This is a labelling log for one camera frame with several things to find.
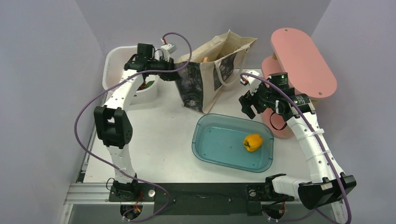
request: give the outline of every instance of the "white table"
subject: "white table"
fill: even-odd
[[[225,88],[211,113],[249,119],[243,114],[238,98],[248,87],[236,83]],[[181,106],[173,82],[159,83],[158,99],[150,104],[133,105],[127,112],[133,127],[130,142],[132,166],[139,178],[155,183],[177,182],[263,182],[265,177],[286,173],[310,179],[303,152],[293,137],[275,139],[274,160],[262,173],[252,173],[204,162],[191,149],[195,126],[203,115]],[[92,152],[111,161],[102,141],[95,135]],[[90,157],[85,183],[106,182],[114,177],[114,169]]]

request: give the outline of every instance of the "blue plastic bin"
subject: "blue plastic bin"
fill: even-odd
[[[251,153],[243,146],[243,140],[255,133],[261,135],[264,143]],[[263,123],[212,113],[198,121],[192,151],[202,161],[259,173],[272,164],[274,135]]]

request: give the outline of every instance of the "plastic tray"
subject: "plastic tray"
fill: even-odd
[[[260,134],[264,143],[251,153],[243,140],[254,133]],[[198,159],[257,173],[271,166],[273,150],[274,135],[265,124],[219,114],[201,117],[192,139],[192,151]]]

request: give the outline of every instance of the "gray wall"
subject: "gray wall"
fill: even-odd
[[[273,31],[294,27],[312,34],[330,0],[76,0],[93,34],[107,53],[139,42],[157,46],[166,32],[185,35],[193,49],[228,29],[259,40],[247,68],[258,68],[272,54]],[[175,57],[187,54],[179,38]]]
[[[1,1],[0,33],[0,223],[57,223],[84,155],[74,119],[101,89],[103,53],[70,0]],[[81,120],[85,143],[92,125]]]
[[[312,35],[338,81],[318,115],[357,180],[353,223],[395,223],[395,11],[394,0],[333,0]]]

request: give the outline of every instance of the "yellow bell pepper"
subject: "yellow bell pepper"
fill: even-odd
[[[243,146],[246,148],[247,151],[254,152],[260,148],[263,142],[264,140],[259,134],[250,134],[245,137],[245,140],[243,141]]]

